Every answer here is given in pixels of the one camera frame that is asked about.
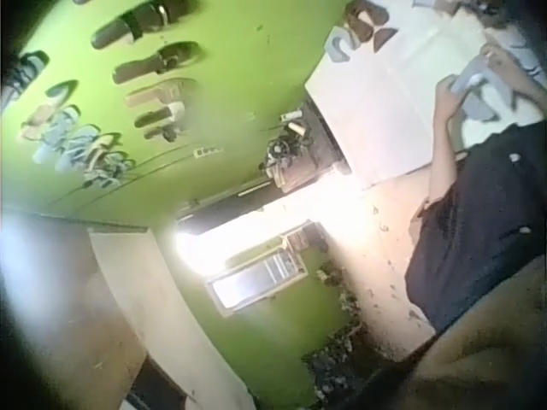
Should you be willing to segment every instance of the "green wall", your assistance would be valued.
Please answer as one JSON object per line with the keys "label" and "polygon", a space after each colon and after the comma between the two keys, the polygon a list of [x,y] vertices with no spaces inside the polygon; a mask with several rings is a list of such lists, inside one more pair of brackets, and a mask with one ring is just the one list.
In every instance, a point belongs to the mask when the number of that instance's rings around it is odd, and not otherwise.
{"label": "green wall", "polygon": [[[22,27],[29,40],[24,52],[43,50],[48,67],[8,107],[2,117],[3,202],[13,208],[79,220],[155,225],[158,218],[260,176],[268,140],[279,130],[279,115],[294,109],[303,84],[323,55],[323,44],[340,19],[347,0],[191,0],[192,13],[168,30],[147,34],[134,44],[123,41],[104,50],[91,47],[102,25],[144,0],[92,0],[77,5],[59,0],[35,27]],[[161,76],[150,74],[116,85],[114,68],[143,59],[166,44],[195,41],[203,50],[196,64]],[[172,77],[195,79],[214,106],[208,129],[189,132],[175,143],[145,140],[134,127],[137,115],[157,103],[128,108],[125,96]],[[120,189],[79,189],[81,173],[57,173],[55,161],[35,164],[35,142],[16,135],[44,102],[44,92],[70,79],[78,87],[68,101],[81,111],[80,124],[94,124],[121,135],[116,150],[137,162]],[[243,121],[253,114],[251,121]],[[196,160],[204,145],[220,155]]]}
{"label": "green wall", "polygon": [[315,401],[313,379],[300,361],[322,346],[326,337],[347,323],[338,293],[315,276],[326,256],[316,249],[303,253],[309,276],[273,298],[223,318],[203,280],[187,269],[174,247],[174,228],[156,237],[182,296],[197,321],[228,364],[267,408],[293,410]]}

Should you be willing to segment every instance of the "fabric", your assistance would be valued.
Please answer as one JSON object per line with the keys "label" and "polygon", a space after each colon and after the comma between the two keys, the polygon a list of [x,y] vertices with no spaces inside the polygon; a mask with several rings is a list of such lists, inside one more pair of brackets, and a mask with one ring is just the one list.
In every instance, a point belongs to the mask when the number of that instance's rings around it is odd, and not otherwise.
{"label": "fabric", "polygon": [[428,208],[406,273],[411,302],[441,332],[545,253],[547,129],[511,126],[469,151],[446,196]]}

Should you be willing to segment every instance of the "window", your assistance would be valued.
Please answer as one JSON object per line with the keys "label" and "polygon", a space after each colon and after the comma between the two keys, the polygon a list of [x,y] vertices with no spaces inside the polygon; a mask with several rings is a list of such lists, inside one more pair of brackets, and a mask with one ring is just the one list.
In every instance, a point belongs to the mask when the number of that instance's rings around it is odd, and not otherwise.
{"label": "window", "polygon": [[276,250],[208,282],[208,289],[219,310],[230,314],[253,302],[271,296],[306,275],[299,256]]}

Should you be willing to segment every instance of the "electrical outlet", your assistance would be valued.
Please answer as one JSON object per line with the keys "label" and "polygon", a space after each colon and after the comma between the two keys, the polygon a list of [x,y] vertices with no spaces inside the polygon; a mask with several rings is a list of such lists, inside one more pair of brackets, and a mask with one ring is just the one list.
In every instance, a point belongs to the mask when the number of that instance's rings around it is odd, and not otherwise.
{"label": "electrical outlet", "polygon": [[219,154],[224,151],[223,148],[216,147],[201,147],[194,149],[194,157],[203,158],[204,156]]}

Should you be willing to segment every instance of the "floor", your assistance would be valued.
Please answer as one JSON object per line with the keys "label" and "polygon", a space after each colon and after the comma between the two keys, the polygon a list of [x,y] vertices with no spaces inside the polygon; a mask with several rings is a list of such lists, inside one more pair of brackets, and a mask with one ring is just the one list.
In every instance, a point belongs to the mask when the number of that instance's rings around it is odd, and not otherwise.
{"label": "floor", "polygon": [[325,229],[374,344],[394,360],[433,334],[421,310],[409,302],[404,283],[413,249],[409,221],[426,197],[428,175],[421,169],[365,191],[351,175],[329,175],[304,189],[306,200],[298,200]]}

